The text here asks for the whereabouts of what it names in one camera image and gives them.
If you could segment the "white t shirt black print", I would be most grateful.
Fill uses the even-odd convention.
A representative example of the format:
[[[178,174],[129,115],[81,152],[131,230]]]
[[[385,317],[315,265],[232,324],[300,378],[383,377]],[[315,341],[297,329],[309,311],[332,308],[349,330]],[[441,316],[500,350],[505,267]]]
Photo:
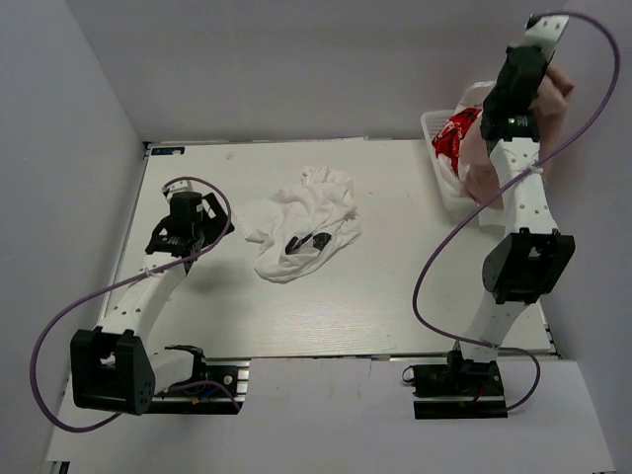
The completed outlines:
[[[232,214],[244,239],[259,246],[255,273],[272,283],[316,272],[361,235],[352,177],[325,165],[305,167],[295,184]]]

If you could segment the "white t shirt with lettering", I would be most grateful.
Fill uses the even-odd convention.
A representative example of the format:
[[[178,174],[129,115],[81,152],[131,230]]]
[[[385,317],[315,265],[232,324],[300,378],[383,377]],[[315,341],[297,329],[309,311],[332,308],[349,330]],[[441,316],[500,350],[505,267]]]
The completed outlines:
[[[494,86],[493,81],[477,82],[470,86],[459,100],[456,109],[448,114],[449,119],[455,111],[460,107],[481,107],[489,92]],[[448,192],[447,187],[441,181],[439,177],[439,171],[437,175],[437,184],[441,199],[446,210],[457,219],[461,219],[470,211],[474,210],[478,206],[478,202],[470,197],[461,197],[460,195],[453,196]]]

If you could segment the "blue label sticker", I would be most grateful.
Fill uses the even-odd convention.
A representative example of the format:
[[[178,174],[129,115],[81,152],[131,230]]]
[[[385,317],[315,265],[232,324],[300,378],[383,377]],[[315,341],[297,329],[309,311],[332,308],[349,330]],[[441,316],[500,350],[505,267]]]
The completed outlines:
[[[174,147],[153,147],[151,149],[151,156],[174,156],[174,155],[183,155],[186,152],[185,146],[174,146]]]

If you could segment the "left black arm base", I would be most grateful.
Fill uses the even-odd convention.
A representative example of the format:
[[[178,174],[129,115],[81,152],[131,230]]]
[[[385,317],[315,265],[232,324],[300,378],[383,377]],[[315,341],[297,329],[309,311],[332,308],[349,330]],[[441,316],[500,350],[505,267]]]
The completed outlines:
[[[192,377],[159,391],[148,414],[237,415],[245,402],[250,363],[208,360],[201,378]]]

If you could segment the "pink t shirt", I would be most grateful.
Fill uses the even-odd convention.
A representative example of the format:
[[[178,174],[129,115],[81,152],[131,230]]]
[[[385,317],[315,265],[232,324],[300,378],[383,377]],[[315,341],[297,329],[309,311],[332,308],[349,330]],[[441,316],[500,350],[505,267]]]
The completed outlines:
[[[549,156],[561,143],[563,122],[569,109],[575,84],[568,74],[554,64],[549,64],[537,91],[537,97],[529,106],[527,125],[512,125],[506,141],[517,138],[536,138],[540,158]],[[475,119],[459,145],[458,173],[464,192],[481,204],[500,188],[498,174],[493,166],[487,141],[481,134],[482,112]]]

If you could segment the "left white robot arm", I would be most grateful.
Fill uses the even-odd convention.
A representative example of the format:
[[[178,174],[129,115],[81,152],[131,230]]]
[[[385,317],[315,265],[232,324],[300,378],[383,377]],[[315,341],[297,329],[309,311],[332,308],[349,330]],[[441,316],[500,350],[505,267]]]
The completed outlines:
[[[157,395],[191,390],[208,379],[202,349],[172,345],[149,353],[147,340],[192,256],[233,231],[214,194],[174,192],[153,229],[139,279],[92,330],[70,342],[73,401],[79,408],[142,415]]]

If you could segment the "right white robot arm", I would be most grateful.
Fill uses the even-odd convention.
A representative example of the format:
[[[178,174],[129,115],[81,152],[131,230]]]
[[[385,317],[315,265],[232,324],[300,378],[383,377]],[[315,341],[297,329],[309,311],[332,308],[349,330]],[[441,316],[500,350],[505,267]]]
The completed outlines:
[[[503,193],[504,239],[486,257],[480,306],[462,342],[460,372],[487,376],[516,318],[549,293],[575,251],[548,208],[538,170],[540,133],[529,106],[547,60],[535,45],[510,46],[483,103],[481,135]]]

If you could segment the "white t shirt red print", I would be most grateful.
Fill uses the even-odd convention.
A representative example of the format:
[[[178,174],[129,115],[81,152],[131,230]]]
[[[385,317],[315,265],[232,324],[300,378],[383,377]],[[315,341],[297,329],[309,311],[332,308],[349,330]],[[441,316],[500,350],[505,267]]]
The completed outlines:
[[[431,141],[439,177],[453,196],[475,199],[468,189],[475,148],[466,137],[480,124],[481,115],[481,107],[458,108]]]

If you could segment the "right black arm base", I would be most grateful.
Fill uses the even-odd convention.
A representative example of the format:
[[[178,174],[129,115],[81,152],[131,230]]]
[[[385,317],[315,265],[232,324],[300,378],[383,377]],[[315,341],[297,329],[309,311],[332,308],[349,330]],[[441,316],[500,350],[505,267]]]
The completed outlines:
[[[508,416],[498,365],[486,375],[452,370],[448,363],[409,365],[402,381],[413,387],[416,420],[484,420]]]

